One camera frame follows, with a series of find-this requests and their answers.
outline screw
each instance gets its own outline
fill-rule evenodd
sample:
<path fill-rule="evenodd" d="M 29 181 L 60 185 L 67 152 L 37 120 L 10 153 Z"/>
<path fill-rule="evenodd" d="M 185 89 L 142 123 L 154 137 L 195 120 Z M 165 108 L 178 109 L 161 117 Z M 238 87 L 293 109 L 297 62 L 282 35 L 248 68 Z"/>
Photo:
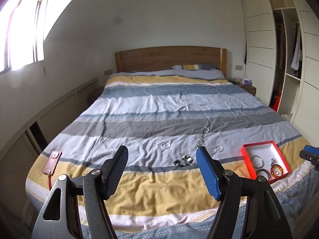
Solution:
<path fill-rule="evenodd" d="M 260 182 L 265 182 L 265 181 L 267 181 L 266 177 L 265 177 L 265 176 L 262 176 L 262 175 L 258 176 L 258 180 L 259 180 Z"/>
<path fill-rule="evenodd" d="M 227 176 L 232 176 L 234 174 L 232 170 L 225 170 L 224 172 Z"/>
<path fill-rule="evenodd" d="M 59 179 L 59 181 L 64 181 L 66 179 L 66 175 L 61 174 L 58 179 Z"/>
<path fill-rule="evenodd" d="M 91 173 L 92 173 L 92 175 L 99 175 L 100 172 L 101 172 L 100 169 L 94 169 Z"/>

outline bed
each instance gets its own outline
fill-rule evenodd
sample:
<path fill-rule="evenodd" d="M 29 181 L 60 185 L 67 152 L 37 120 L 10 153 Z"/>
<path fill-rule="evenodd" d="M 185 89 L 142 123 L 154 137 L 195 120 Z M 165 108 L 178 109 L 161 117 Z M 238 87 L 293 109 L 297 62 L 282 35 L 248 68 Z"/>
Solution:
<path fill-rule="evenodd" d="M 196 163 L 204 145 L 224 168 L 249 173 L 243 144 L 274 140 L 291 174 L 272 184 L 293 231 L 307 202 L 318 191 L 319 174 L 299 158 L 308 142 L 297 130 L 244 89 L 226 79 L 227 51 L 170 46 L 115 53 L 117 66 L 103 94 L 47 146 L 31 168 L 26 192 L 39 210 L 48 194 L 43 168 L 52 150 L 62 157 L 52 177 L 82 176 L 111 158 L 120 145 L 129 160 L 116 193 L 105 202 L 119 238 L 205 238 L 219 203 L 208 194 Z M 215 64 L 220 70 L 173 70 L 174 65 Z M 170 147 L 161 146 L 169 143 Z M 213 153 L 216 146 L 223 152 Z M 174 165 L 188 154 L 189 166 Z M 240 238 L 242 198 L 233 238 Z M 90 238 L 83 198 L 79 214 Z"/>

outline open closet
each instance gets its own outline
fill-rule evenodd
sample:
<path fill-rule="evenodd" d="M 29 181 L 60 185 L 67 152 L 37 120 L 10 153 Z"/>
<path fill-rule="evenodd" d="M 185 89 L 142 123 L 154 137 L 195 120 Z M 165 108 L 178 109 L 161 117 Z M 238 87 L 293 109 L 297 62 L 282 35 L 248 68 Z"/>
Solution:
<path fill-rule="evenodd" d="M 305 0 L 241 0 L 245 77 L 256 97 L 319 146 L 319 20 Z"/>
<path fill-rule="evenodd" d="M 270 107 L 288 121 L 298 106 L 302 42 L 293 0 L 270 0 L 276 30 L 276 66 Z"/>

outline wall outlet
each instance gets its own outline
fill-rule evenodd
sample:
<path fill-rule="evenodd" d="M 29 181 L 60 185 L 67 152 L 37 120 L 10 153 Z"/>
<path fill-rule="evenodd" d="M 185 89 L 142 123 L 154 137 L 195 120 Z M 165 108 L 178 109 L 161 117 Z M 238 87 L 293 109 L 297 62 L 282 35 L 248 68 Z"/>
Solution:
<path fill-rule="evenodd" d="M 110 75 L 110 74 L 113 74 L 113 70 L 105 70 L 104 71 L 104 75 Z"/>
<path fill-rule="evenodd" d="M 242 66 L 235 66 L 236 70 L 242 70 Z"/>

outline jewelry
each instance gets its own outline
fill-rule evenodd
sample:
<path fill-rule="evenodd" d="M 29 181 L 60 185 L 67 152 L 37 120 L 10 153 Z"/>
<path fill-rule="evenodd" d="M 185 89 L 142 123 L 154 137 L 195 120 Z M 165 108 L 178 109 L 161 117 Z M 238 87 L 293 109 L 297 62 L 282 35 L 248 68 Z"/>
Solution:
<path fill-rule="evenodd" d="M 261 173 L 261 172 L 265 173 L 267 175 L 267 177 L 265 175 L 261 175 L 261 174 L 259 175 L 259 173 Z M 264 176 L 267 179 L 267 181 L 269 181 L 270 175 L 269 175 L 269 172 L 267 170 L 259 169 L 256 171 L 256 174 L 257 174 L 257 176 Z"/>
<path fill-rule="evenodd" d="M 171 144 L 170 143 L 163 143 L 161 144 L 160 146 L 163 150 L 166 150 L 166 149 L 169 149 L 171 147 Z"/>
<path fill-rule="evenodd" d="M 253 159 L 255 159 L 256 157 L 260 160 L 260 164 L 258 164 L 258 163 L 255 163 L 255 164 L 254 164 Z M 261 157 L 259 157 L 259 156 L 252 156 L 251 159 L 250 159 L 250 161 L 251 161 L 251 163 L 253 164 L 253 167 L 255 167 L 255 168 L 261 168 L 261 167 L 264 166 L 264 161 L 263 161 L 263 160 L 261 159 Z"/>
<path fill-rule="evenodd" d="M 216 146 L 215 149 L 214 149 L 214 151 L 215 151 L 216 153 L 221 153 L 222 151 L 224 151 L 224 148 L 223 148 L 222 146 Z"/>
<path fill-rule="evenodd" d="M 202 133 L 202 136 L 200 137 L 200 143 L 196 147 L 196 149 L 198 149 L 204 143 L 204 135 L 207 135 L 208 133 L 209 133 L 209 128 L 208 127 L 203 128 L 203 133 Z"/>
<path fill-rule="evenodd" d="M 174 164 L 179 167 L 185 167 L 193 164 L 194 159 L 189 155 L 184 155 L 181 160 L 175 160 Z"/>
<path fill-rule="evenodd" d="M 280 165 L 273 164 L 272 167 L 270 168 L 270 172 L 274 178 L 279 178 L 280 176 L 283 175 L 284 170 Z"/>

